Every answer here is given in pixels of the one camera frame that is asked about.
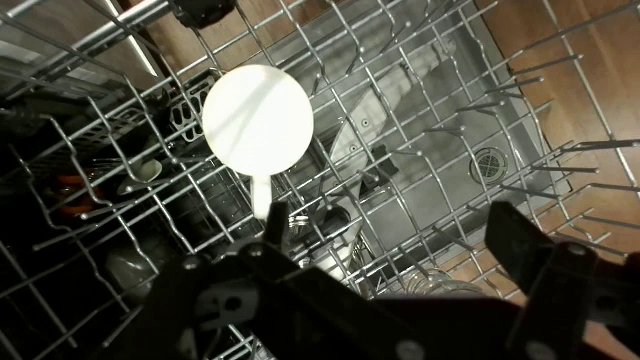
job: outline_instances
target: dishwasher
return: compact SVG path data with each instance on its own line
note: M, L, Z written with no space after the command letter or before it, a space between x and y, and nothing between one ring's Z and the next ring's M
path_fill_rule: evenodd
M169 263L264 234L249 179L201 130L209 91L242 64L289 72L314 108L310 150L274 176L298 266L369 301L524 302L484 245L493 202L624 263L640 224L585 198L622 197L640 214L640 139L616 132L583 40L636 27L640 5L556 13L585 3L528 5L549 32L516 45L488 27L516 16L514 0L270 0L259 19L251 0L0 5L0 359L89 359L141 315ZM218 37L231 19L241 30ZM162 46L167 23L197 46L188 61ZM270 27L287 30L274 40ZM562 125L545 123L556 100L540 86L567 72L599 127L551 141ZM229 326L206 359L268 353Z

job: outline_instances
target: dishwasher rack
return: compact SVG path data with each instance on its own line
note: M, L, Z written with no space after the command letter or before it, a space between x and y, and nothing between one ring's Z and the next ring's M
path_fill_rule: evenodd
M216 27L206 32L191 30L201 53L187 64L161 46L154 32L162 23L174 23L167 0L136 6L83 0L78 6L90 24L80 30L70 27L76 35L59 35L38 16L56 19L65 5L30 0L0 6L0 115L20 121L30 132L7 142L0 169L7 219L0 231L2 359L90 356L110 347L136 319L152 281L171 259L197 253L214 259L231 245L263 234L264 226L251 213L246 180L209 152L199 125L211 86L246 62L312 74L303 86L317 117L333 117L338 108L336 123L317 121L310 155L277 179L277 197L293 204L296 232L310 238L293 245L290 256L303 266L329 271L369 298L390 292L471 292L522 302L521 291L484 251L482 224L469 226L486 219L493 200L518 198L516 207L545 232L589 245L606 259L622 263L628 253L638 251L622 241L636 238L640 224L609 216L606 207L592 207L596 200L585 202L595 194L624 194L627 202L621 207L640 214L634 175L634 147L640 141L614 132L614 119L592 86L585 67L589 55L581 53L579 42L589 32L636 24L636 0L601 6L581 23L564 23L556 13L562 6L540 0L537 11L552 32L528 45L511 45L508 51L501 46L502 55L481 32L486 32L493 16L514 8L511 0L419 3L422 13L413 20L400 20L402 6L413 0L370 0L364 8L359 8L362 3L348 0L273 0L268 5L274 11L259 20L251 14L252 5L241 0L222 24L237 20L242 32L221 42L211 38ZM300 16L306 6L324 13L308 20ZM290 35L264 40L264 30L274 24L284 24ZM362 30L367 27L378 28L383 42L370 45ZM458 35L477 49L484 67L474 79L469 79L464 62L457 58L463 53L449 45ZM324 55L345 40L351 42L351 53L338 72ZM246 45L255 51L252 57L239 62L224 58ZM433 99L434 91L422 79L434 68L424 68L427 62L419 62L416 55L451 67L446 74L458 86ZM402 119L390 104L399 95L387 89L395 84L385 83L385 76L396 74L395 68L424 95L422 108L414 108L413 117ZM556 68L569 68L579 79L576 92L587 95L603 132L549 142L551 125L545 117L554 100L540 103L537 86L551 84L552 79L547 76ZM348 111L351 95L362 97L364 89L378 100L377 111L393 123L373 141ZM443 104L461 95L469 104L444 115ZM516 119L501 121L507 104L518 104ZM469 141L471 127L458 123L469 112L495 117L497 132L488 141ZM402 145L381 147L385 139L404 134L420 117L434 117L438 123L416 139L438 132L466 148L457 159L437 162L416 147L416 139L404 137ZM354 132L361 147L336 162L333 142L345 128ZM533 134L531 148L537 156L522 156L522 147L512 141L516 132ZM511 156L493 156L497 148L486 145L495 139L507 145L504 152ZM596 166L591 155L606 155L613 162ZM395 160L402 156L419 159L429 173L400 185L390 173L402 173L402 160ZM359 159L367 166L345 176L345 166ZM457 194L446 191L446 173L463 164L461 159L469 162L466 183L478 189L478 197L464 204L457 204ZM144 166L161 170L147 179ZM409 194L422 183L433 183L446 204L446 214L429 224L420 224L409 211ZM352 213L346 222L327 231L323 216L338 200L346 200ZM402 211L410 234L402 242L381 245L370 228L377 213L387 214L381 208L390 202ZM357 231L359 242L346 241L351 231ZM264 356L259 341L244 328L229 328L221 338L211 356Z

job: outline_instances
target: round white object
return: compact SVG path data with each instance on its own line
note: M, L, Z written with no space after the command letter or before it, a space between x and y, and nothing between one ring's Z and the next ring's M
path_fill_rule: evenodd
M270 207L270 176L293 169L314 134L305 89L270 67L242 67L222 76L203 108L203 130L222 164L252 176L259 219Z

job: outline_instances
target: dishwasher drain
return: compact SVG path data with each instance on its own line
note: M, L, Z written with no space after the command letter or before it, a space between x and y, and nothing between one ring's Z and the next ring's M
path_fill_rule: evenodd
M484 180L484 185L488 187L502 183L508 164L507 164L507 156L498 148L478 150L477 160L478 160L478 169L474 166L474 160L471 160L469 164L474 183L482 185Z

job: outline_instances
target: metal wire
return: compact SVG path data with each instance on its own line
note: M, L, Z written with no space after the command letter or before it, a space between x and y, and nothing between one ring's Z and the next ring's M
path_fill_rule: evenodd
M32 0L0 13L0 28L13 28L13 32L56 51L54 57L34 62L25 74L0 68L0 76L16 83L5 99L19 100L34 91L61 92L65 89L62 80L86 67L118 79L118 95L124 95L124 99L118 99L116 104L106 103L104 97L108 92L100 86L92 92L74 91L90 108L80 128L69 130L65 121L42 115L56 139L36 155L13 147L19 169L5 175L0 185L16 179L25 180L49 232L19 256L13 255L10 241L0 241L0 271L9 265L19 275L10 282L0 282L0 307L10 298L32 297L38 313L44 313L44 319L32 326L54 328L54 332L46 337L46 342L25 348L16 342L20 330L2 330L0 354L7 353L13 359L65 354L69 348L78 347L80 332L89 332L92 325L102 325L106 316L116 313L121 323L110 325L113 328L100 341L104 347L113 345L139 315L139 305L131 301L131 288L118 284L116 276L110 275L113 271L104 268L104 259L116 245L131 247L142 259L141 266L149 268L141 284L151 284L161 272L162 261L144 245L147 234L141 228L149 222L161 222L171 237L169 242L177 245L182 255L218 255L241 238L263 234L263 224L251 213L246 180L216 162L216 156L205 147L199 125L209 89L231 71L221 58L241 49L242 42L251 42L256 49L251 62L279 67L290 74L305 71L300 74L314 104L317 128L345 127L354 132L354 152L334 162L327 141L334 137L333 130L317 132L308 156L319 159L319 162L279 176L277 198L290 202L294 214L306 214L314 224L317 242L294 248L293 259L300 265L319 265L369 298L388 292L437 292L438 288L461 284L455 276L457 271L466 266L473 268L473 276L466 278L471 284L491 292L491 297L514 298L518 291L512 284L502 286L507 275L497 263L486 263L482 226L471 228L473 222L486 216L486 208L495 200L512 200L540 228L547 226L549 234L589 245L616 259L627 259L628 253L610 248L609 245L616 238L614 232L595 232L592 224L640 231L638 224L601 216L596 208L576 211L572 207L592 193L640 194L628 160L631 150L640 141L622 141L614 134L613 119L606 117L585 71L587 57L576 51L570 38L634 13L636 3L564 28L556 8L543 0L554 35L522 45L521 51L507 58L498 55L484 24L486 16L504 6L502 0L488 3L482 8L477 8L473 0L429 3L427 8L414 0L378 0L367 6L362 3L329 3L327 13L312 24L305 24L298 16L310 0L279 0L274 3L279 8L256 23L251 16L251 6L242 3L237 13L244 30L222 45L214 45L206 30L192 30L191 37L203 49L203 55L182 67L171 61L172 55L167 49L142 35L152 30L162 16L172 16L164 0L147 0L123 14L113 14L98 0L86 0L102 23L100 28L85 35L74 45L23 23L25 16L44 5L44 0ZM268 45L263 32L277 23L287 23L293 35L281 45ZM110 64L102 58L102 55L128 38L152 55L149 61L162 72L144 89L124 68L118 68L123 64ZM567 55L511 71L516 61L556 40ZM433 51L437 68L446 68L451 84L446 95L434 91L434 80L429 79L434 68L427 68L424 53L420 51ZM469 64L469 55L474 57L477 68ZM572 67L579 74L606 141L579 141L556 148L547 142L540 115L552 108L554 103L535 106L526 100L524 89L545 84L543 74L559 67ZM413 95L420 99L420 103L413 104L410 115L404 115L402 100L396 100L409 95L400 95L399 89L385 83L396 71L402 71ZM387 123L375 141L359 132L354 119L359 99L364 99L364 95L375 95L373 99ZM159 121L159 103L167 104L172 115L167 123L169 127ZM141 130L152 139L152 145L131 150L127 137ZM531 137L526 147L522 145L522 132ZM458 150L446 159L434 155L424 145L434 142L437 137L457 145ZM385 156L377 156L375 147L378 145L395 147ZM482 176L477 156L491 147L498 147L508 159L504 179L497 185ZM576 176L596 176L603 170L592 164L567 164L572 156L585 152L613 152L627 185L592 180L572 189ZM113 159L104 170L95 175L95 169L98 169L97 155L110 155ZM136 169L151 159L162 160L169 170L162 170L159 180L144 183ZM342 169L354 159L367 159L367 166L345 176ZM414 164L419 176L404 180L387 175L383 169L388 162L396 166ZM474 193L464 202L451 189L451 175L461 173L461 169L478 175L478 185L473 185L471 176L466 179ZM56 189L56 176L73 176L78 187L66 189L62 197ZM367 179L375 183L385 179L387 185L375 189L375 194L362 197L359 185ZM142 191L116 200L102 197L102 189L123 180L135 180ZM429 219L429 222L416 208L416 194L424 189L430 189L430 197L443 202L443 208L434 211L434 219ZM336 207L338 200L348 200L354 208L345 231L357 228L357 238L323 234L319 221L314 221L317 213ZM78 204L92 207L73 221L61 216L61 213ZM195 237L185 228L185 208L199 214L203 222L197 228L209 231L206 234ZM399 208L407 224L400 232L402 238L395 242L377 224L377 219L388 216L390 208ZM561 222L549 226L547 221L552 216L561 216ZM61 253L61 259L54 259L53 266L46 268L32 266L27 259L49 253ZM46 288L80 263L89 265L92 272L89 278L98 282L104 298L92 311L70 319L61 313L61 305L54 298L46 297ZM231 328L231 335L233 345L216 356L246 359L255 353L256 341L252 337L237 328Z

